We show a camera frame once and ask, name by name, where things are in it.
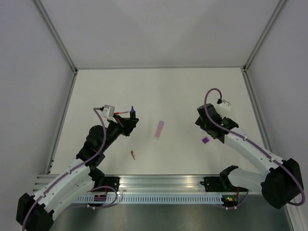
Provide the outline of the black purple highlighter pen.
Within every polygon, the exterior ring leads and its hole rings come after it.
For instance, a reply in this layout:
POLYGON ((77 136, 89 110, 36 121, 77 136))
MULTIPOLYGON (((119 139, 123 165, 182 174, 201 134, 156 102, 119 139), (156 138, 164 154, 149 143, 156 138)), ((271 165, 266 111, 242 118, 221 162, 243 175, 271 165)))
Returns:
POLYGON ((133 107, 133 106, 131 106, 130 118, 131 118, 131 119, 136 119, 136 111, 134 110, 134 107, 133 107))

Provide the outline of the pink marker pen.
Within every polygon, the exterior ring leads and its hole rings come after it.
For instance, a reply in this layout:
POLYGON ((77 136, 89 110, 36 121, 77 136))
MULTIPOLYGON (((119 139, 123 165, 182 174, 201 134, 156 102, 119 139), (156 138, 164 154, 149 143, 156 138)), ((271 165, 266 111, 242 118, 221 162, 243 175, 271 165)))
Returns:
POLYGON ((159 140, 161 133, 162 133, 162 129, 164 127, 164 121, 159 121, 158 126, 156 128, 155 134, 154 134, 154 140, 157 141, 159 140))

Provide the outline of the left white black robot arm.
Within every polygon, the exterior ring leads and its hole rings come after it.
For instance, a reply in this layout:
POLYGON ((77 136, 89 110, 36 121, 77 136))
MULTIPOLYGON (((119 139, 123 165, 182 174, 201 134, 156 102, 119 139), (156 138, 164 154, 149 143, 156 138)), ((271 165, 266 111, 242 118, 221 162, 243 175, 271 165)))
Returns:
POLYGON ((24 231, 48 231, 57 217, 77 198, 104 188, 104 174, 97 168, 104 152, 121 135, 129 136, 139 119, 135 112, 128 118, 113 115, 108 126, 95 125, 83 147, 67 169, 36 193, 23 194, 18 201, 16 221, 24 231))

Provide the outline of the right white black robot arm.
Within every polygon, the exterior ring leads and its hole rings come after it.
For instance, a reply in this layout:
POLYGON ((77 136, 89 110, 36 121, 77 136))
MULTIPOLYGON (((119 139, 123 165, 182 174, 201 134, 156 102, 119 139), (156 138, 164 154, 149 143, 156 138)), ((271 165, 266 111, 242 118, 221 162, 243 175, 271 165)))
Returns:
POLYGON ((208 103, 197 108, 195 124, 213 139, 231 147, 248 160, 258 173, 230 166, 219 174, 220 187, 230 192, 235 188, 262 194, 274 208, 280 209, 303 191, 303 181, 298 162, 284 160, 270 151, 253 145, 246 133, 232 119, 221 117, 208 103))

